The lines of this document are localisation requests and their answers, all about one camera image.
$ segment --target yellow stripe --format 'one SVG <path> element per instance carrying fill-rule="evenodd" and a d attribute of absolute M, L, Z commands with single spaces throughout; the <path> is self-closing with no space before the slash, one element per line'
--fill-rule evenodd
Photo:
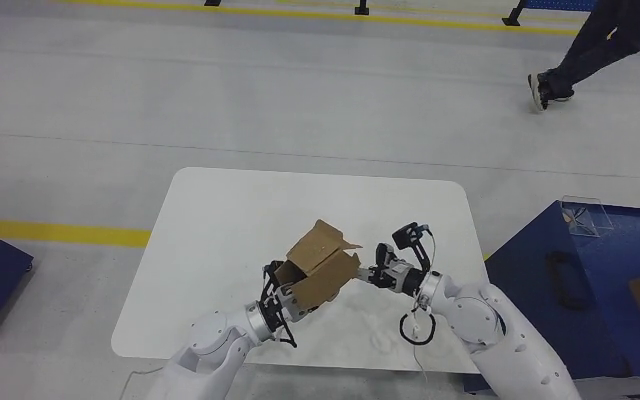
<path fill-rule="evenodd" d="M 290 11 L 290 10 L 268 10 L 268 9 L 250 9 L 250 8 L 226 8 L 226 7 L 206 7 L 197 6 L 191 4 L 171 4 L 171 3 L 150 3 L 139 1 L 120 1 L 120 0 L 59 0 L 62 3 L 74 3 L 74 4 L 89 4 L 96 6 L 109 6 L 109 7 L 133 7 L 133 8 L 147 8 L 158 10 L 171 10 L 171 11 L 198 11 L 198 12 L 210 12 L 219 14 L 239 14 L 239 15 L 260 15 L 269 17 L 287 17 L 287 18 L 315 18 L 315 19 L 333 19 L 333 20 L 345 20 L 345 21 L 361 21 L 361 22 L 378 22 L 386 24 L 403 24 L 403 25 L 417 25 L 417 26 L 431 26 L 440 28 L 454 28 L 454 29 L 468 29 L 475 31 L 501 31 L 501 32 L 514 32 L 514 33 L 536 33 L 546 35 L 567 35 L 574 36 L 578 33 L 573 29 L 553 29 L 542 27 L 514 27 L 504 26 L 500 24 L 480 24 L 480 23 L 467 23 L 467 22 L 455 22 L 455 21 L 437 21 L 437 20 L 424 20 L 417 18 L 405 18 L 405 17 L 388 17 L 388 16 L 360 16 L 350 14 L 332 14 L 322 12 L 310 12 L 310 11 Z"/>
<path fill-rule="evenodd" d="M 0 239 L 146 247 L 150 236 L 140 229 L 0 220 Z"/>
<path fill-rule="evenodd" d="M 307 7 L 336 7 L 336 8 L 354 8 L 353 4 L 338 3 L 332 1 L 300 1 L 300 0 L 276 0 L 279 4 L 288 4 L 294 6 L 307 6 Z M 370 5 L 372 10 L 384 10 L 394 12 L 407 12 L 407 13 L 421 13 L 421 14 L 439 14 L 439 15 L 459 15 L 464 17 L 485 17 L 501 19 L 506 17 L 503 14 L 497 13 L 485 13 L 474 11 L 456 11 L 456 10 L 438 10 L 434 8 L 420 8 L 420 7 L 396 7 L 396 6 L 376 6 Z M 527 17 L 521 16 L 520 20 L 528 21 L 540 21 L 540 22 L 569 22 L 569 23 L 583 23 L 584 18 L 552 18 L 552 17 Z"/>

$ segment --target floor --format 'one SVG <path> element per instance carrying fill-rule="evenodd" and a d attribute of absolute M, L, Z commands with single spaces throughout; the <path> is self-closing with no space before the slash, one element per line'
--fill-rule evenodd
<path fill-rule="evenodd" d="M 186 166 L 456 181 L 485 253 L 565 194 L 640 206 L 640 60 L 530 109 L 526 75 L 570 43 L 5 0 L 0 220 L 151 229 Z M 163 364 L 110 349 L 142 249 L 10 242 L 36 268 L 0 325 L 3 398 L 117 399 L 130 371 Z M 467 398 L 457 377 L 428 378 L 248 365 L 229 399 Z"/>

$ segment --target blue platform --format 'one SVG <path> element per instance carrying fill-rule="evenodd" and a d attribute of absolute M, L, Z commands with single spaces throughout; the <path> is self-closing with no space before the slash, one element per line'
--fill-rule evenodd
<path fill-rule="evenodd" d="M 33 257 L 0 240 L 0 308 L 31 269 Z"/>
<path fill-rule="evenodd" d="M 640 376 L 640 210 L 605 206 L 613 230 L 576 236 L 560 202 L 486 262 L 489 279 L 558 352 L 574 379 Z M 488 385 L 465 377 L 465 390 Z"/>
<path fill-rule="evenodd" d="M 528 0 L 526 8 L 538 10 L 591 11 L 596 0 Z"/>

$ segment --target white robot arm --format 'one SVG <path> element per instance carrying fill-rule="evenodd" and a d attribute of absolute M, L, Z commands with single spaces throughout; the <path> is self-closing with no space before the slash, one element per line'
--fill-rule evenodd
<path fill-rule="evenodd" d="M 416 309 L 442 315 L 500 399 L 580 400 L 560 357 L 500 289 L 489 283 L 458 287 L 430 270 L 423 232 L 431 235 L 428 226 L 413 223 L 393 235 L 400 250 L 414 250 L 420 269 L 381 243 L 376 266 L 360 269 L 358 279 L 404 293 L 416 300 Z M 276 340 L 280 329 L 289 335 L 280 341 L 296 347 L 287 322 L 313 309 L 296 306 L 290 285 L 279 286 L 273 274 L 277 267 L 276 261 L 265 267 L 270 279 L 259 301 L 229 315 L 214 311 L 192 325 L 188 344 L 168 361 L 147 400 L 223 400 L 252 348 Z M 402 322 L 400 334 L 410 343 L 430 341 L 409 339 Z"/>
<path fill-rule="evenodd" d="M 451 277 L 430 271 L 422 232 L 432 235 L 427 225 L 416 223 L 393 235 L 400 249 L 414 250 L 422 269 L 381 243 L 377 265 L 361 269 L 358 278 L 405 293 L 416 299 L 417 308 L 442 315 L 500 399 L 580 400 L 558 354 L 499 288 L 490 283 L 458 287 Z M 407 338 L 402 322 L 400 333 L 413 344 L 426 344 Z"/>
<path fill-rule="evenodd" d="M 147 400 L 224 400 L 247 354 L 268 340 L 297 347 L 287 322 L 297 322 L 311 310 L 301 310 L 290 290 L 280 286 L 274 261 L 265 267 L 269 282 L 259 301 L 233 314 L 214 311 L 191 325 L 188 344 L 167 362 Z M 284 329 L 289 338 L 276 339 Z"/>

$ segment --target cardboard box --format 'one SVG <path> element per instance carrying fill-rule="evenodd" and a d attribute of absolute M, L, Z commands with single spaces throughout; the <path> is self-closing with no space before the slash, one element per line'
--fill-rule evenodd
<path fill-rule="evenodd" d="M 345 241 L 342 232 L 322 220 L 287 253 L 287 261 L 275 271 L 281 285 L 293 283 L 291 290 L 298 307 L 306 311 L 330 300 L 360 266 L 357 254 L 345 250 L 361 248 Z"/>
<path fill-rule="evenodd" d="M 629 282 L 629 288 L 631 289 L 631 294 L 636 298 L 636 303 L 638 303 L 638 307 L 640 307 L 640 278 L 634 279 Z"/>

